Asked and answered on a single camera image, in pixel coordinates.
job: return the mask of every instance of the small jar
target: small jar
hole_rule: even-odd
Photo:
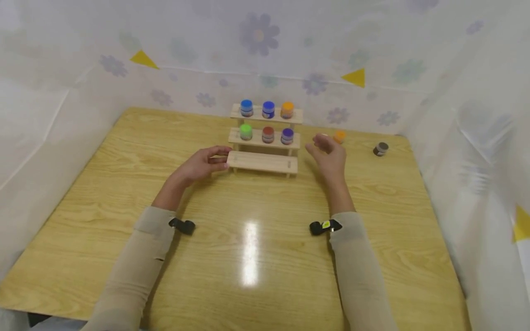
[[[252,139],[252,127],[248,124],[243,124],[239,127],[239,136],[243,140]]]
[[[345,138],[346,138],[346,132],[344,132],[342,130],[335,131],[335,135],[333,136],[333,140],[335,140],[339,144],[342,144],[344,142]]]
[[[245,117],[250,117],[254,115],[254,108],[252,106],[252,101],[245,99],[241,101],[241,105],[239,107],[241,110],[241,115]]]
[[[295,133],[292,129],[283,129],[283,131],[281,132],[281,143],[284,145],[292,144],[294,136]]]
[[[295,106],[292,102],[284,102],[283,105],[281,105],[281,111],[280,116],[283,119],[290,119],[293,117]]]
[[[385,142],[380,142],[375,146],[373,152],[377,156],[383,156],[385,155],[387,150],[388,150],[388,145]]]
[[[274,129],[272,127],[264,127],[261,131],[261,140],[265,144],[270,144],[274,141]]]
[[[263,117],[266,119],[271,119],[274,117],[274,102],[265,101],[262,108]]]

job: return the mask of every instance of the finger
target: finger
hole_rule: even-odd
[[[227,156],[231,150],[232,149],[228,146],[212,146],[212,147],[206,148],[205,153],[208,158],[211,158],[214,155]]]
[[[216,163],[216,164],[210,164],[210,170],[211,172],[215,171],[223,171],[228,169],[228,163]]]
[[[310,143],[305,144],[305,149],[311,156],[319,162],[319,160],[322,158],[322,154],[320,153],[319,149],[316,146],[311,145]]]
[[[208,163],[209,164],[226,163],[226,160],[228,160],[227,156],[212,157],[208,159]]]
[[[317,133],[313,141],[318,144],[319,148],[326,153],[333,152],[337,146],[340,146],[333,138]]]

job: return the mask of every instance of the forearm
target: forearm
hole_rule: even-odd
[[[173,240],[174,230],[168,223],[184,189],[168,179],[152,206],[144,210],[83,331],[138,330],[147,298]]]
[[[355,211],[355,206],[344,177],[327,178],[325,182],[328,188],[330,215]]]
[[[363,221],[354,212],[334,214],[342,228],[330,234],[344,314],[352,331],[394,331],[397,326],[383,275]]]

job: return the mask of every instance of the left hand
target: left hand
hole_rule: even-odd
[[[171,174],[184,186],[188,187],[195,181],[208,177],[212,172],[228,169],[226,159],[232,149],[228,146],[212,146],[199,149],[186,162]]]

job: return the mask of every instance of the blue jar lid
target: blue jar lid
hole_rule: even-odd
[[[292,137],[294,136],[294,131],[290,128],[287,128],[287,129],[284,129],[282,132],[281,132],[281,135],[286,137],[286,138],[289,138],[289,137]]]
[[[273,111],[273,110],[274,110],[274,102],[272,102],[272,101],[265,101],[265,102],[263,103],[263,110]]]
[[[252,101],[245,99],[241,101],[241,108],[250,108],[252,107]]]

